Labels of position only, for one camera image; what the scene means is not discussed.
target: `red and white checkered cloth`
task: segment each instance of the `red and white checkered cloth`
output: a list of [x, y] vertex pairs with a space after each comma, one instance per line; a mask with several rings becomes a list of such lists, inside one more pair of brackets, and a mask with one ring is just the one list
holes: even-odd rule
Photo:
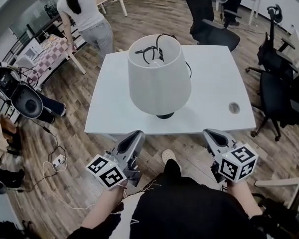
[[[53, 34], [46, 39], [41, 46], [43, 48], [43, 52], [37, 56], [34, 61], [36, 65], [33, 67], [33, 70], [38, 73], [39, 77], [48, 71], [49, 67], [54, 63], [54, 61], [60, 57], [69, 47], [65, 38], [60, 38]], [[31, 85], [36, 83], [38, 75], [35, 72], [32, 70], [23, 69], [22, 73], [33, 80], [33, 83], [30, 81]], [[22, 77], [22, 80], [27, 82], [25, 76]]]

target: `wooden floor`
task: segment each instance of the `wooden floor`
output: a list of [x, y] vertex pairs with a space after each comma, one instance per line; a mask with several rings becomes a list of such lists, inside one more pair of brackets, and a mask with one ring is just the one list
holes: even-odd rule
[[[173, 33], [181, 44], [195, 44], [189, 34], [192, 16], [185, 1], [182, 0], [124, 0], [128, 17], [124, 17], [118, 1], [106, 7], [106, 18], [113, 28], [116, 47], [127, 50], [137, 39], [150, 34]], [[262, 17], [252, 27], [246, 23], [249, 11], [241, 8], [243, 16], [240, 28], [255, 31], [233, 29], [241, 37], [241, 42], [232, 53], [244, 80], [250, 100], [260, 103], [256, 90], [259, 87], [259, 75], [246, 74], [244, 69], [249, 65], [257, 65], [258, 47], [264, 40], [265, 31], [269, 31], [269, 22]], [[215, 12], [215, 21], [220, 22], [219, 13]], [[286, 36], [276, 28], [276, 45], [280, 45], [280, 37]], [[82, 48], [77, 59], [86, 69], [82, 75], [71, 62], [65, 63], [44, 86], [43, 92], [50, 98], [67, 104], [67, 114], [57, 118], [50, 130], [57, 134], [60, 145], [67, 151], [69, 160], [67, 170], [47, 179], [52, 190], [73, 207], [87, 207], [94, 203], [101, 193], [102, 187], [85, 171], [84, 167], [96, 154], [110, 149], [112, 142], [100, 135], [84, 132], [92, 93], [100, 72], [97, 67], [97, 52], [89, 45]], [[259, 125], [263, 115], [254, 111], [256, 123]], [[55, 146], [54, 138], [33, 122], [21, 122], [23, 142], [23, 160], [15, 165], [7, 157], [7, 167], [17, 170], [20, 166], [26, 169], [25, 188], [42, 178], [42, 164]], [[293, 188], [264, 190], [255, 188], [256, 179], [291, 178], [299, 176], [299, 126], [286, 126], [282, 129], [279, 143], [274, 141], [271, 123], [256, 138], [250, 137], [249, 131], [235, 132], [237, 140], [249, 143], [260, 155], [255, 173], [248, 179], [253, 192], [262, 192], [282, 201], [289, 201]], [[141, 152], [139, 166], [144, 175], [139, 188], [163, 171], [160, 155], [170, 148], [184, 170], [184, 176], [190, 176], [199, 183], [216, 188], [217, 185], [210, 172], [212, 158], [202, 147], [199, 135], [148, 136]], [[45, 166], [46, 174], [52, 174], [51, 167]], [[25, 220], [34, 224], [35, 230], [42, 238], [66, 238], [78, 228], [88, 210], [72, 210], [49, 191], [42, 181], [30, 193], [9, 192], [16, 212]]]

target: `office chair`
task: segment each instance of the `office chair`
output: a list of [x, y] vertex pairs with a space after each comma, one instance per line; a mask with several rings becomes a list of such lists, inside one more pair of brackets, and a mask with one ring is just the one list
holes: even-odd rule
[[[275, 23], [280, 23], [283, 20], [282, 10], [277, 4], [276, 6], [270, 6], [267, 8], [267, 11], [270, 15], [270, 38], [268, 38], [268, 33], [266, 33], [264, 43], [259, 47], [258, 51], [258, 64], [263, 65], [267, 72], [280, 76], [282, 79], [291, 83], [294, 79], [294, 72], [298, 72], [297, 68], [293, 65], [292, 60], [287, 57], [282, 52], [290, 46], [292, 49], [295, 49], [295, 46], [288, 40], [282, 38], [284, 42], [283, 45], [276, 50], [274, 48], [274, 39], [275, 39]], [[263, 72], [263, 70], [248, 67], [245, 69], [248, 73], [250, 70], [256, 72]]]
[[[190, 34], [198, 44], [228, 46], [230, 51], [237, 47], [240, 37], [227, 29], [228, 22], [224, 26], [213, 22], [214, 10], [211, 0], [186, 0], [186, 2], [193, 16]], [[241, 18], [232, 11], [225, 11]]]
[[260, 76], [260, 97], [262, 106], [252, 106], [263, 111], [265, 118], [257, 131], [251, 132], [251, 136], [257, 136], [268, 119], [271, 119], [278, 134], [275, 141], [279, 141], [281, 133], [278, 121], [282, 128], [299, 124], [299, 76], [290, 86], [277, 75], [263, 71]]

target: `black and white pattern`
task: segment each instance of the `black and white pattern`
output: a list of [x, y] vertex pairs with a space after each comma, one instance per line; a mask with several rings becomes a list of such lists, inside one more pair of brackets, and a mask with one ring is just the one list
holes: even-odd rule
[[92, 164], [90, 164], [87, 168], [92, 171], [94, 174], [97, 174], [106, 164], [108, 161], [103, 157], [99, 156]]
[[120, 170], [117, 167], [113, 167], [105, 173], [101, 174], [99, 178], [106, 186], [111, 188], [115, 184], [125, 179], [125, 176], [120, 172]]
[[245, 146], [241, 147], [239, 149], [236, 149], [234, 151], [231, 152], [231, 154], [234, 155], [234, 157], [236, 157], [241, 163], [246, 162], [247, 160], [251, 159], [252, 157], [254, 157], [255, 155], [249, 150], [247, 149]]
[[230, 163], [226, 159], [223, 159], [223, 161], [221, 163], [221, 168], [220, 168], [220, 172], [223, 173], [223, 175], [234, 180], [236, 177], [237, 171], [238, 171], [238, 166]]
[[241, 169], [241, 173], [239, 175], [239, 179], [246, 177], [248, 174], [250, 174], [254, 168], [256, 160], [253, 160], [252, 162], [250, 162], [249, 164], [245, 165], [242, 169]]

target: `white marker cube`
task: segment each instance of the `white marker cube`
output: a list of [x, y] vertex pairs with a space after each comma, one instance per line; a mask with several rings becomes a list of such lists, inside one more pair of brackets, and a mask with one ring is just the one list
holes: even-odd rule
[[219, 163], [220, 174], [233, 182], [238, 182], [254, 172], [258, 154], [249, 144], [244, 144], [222, 155], [216, 155], [215, 160]]

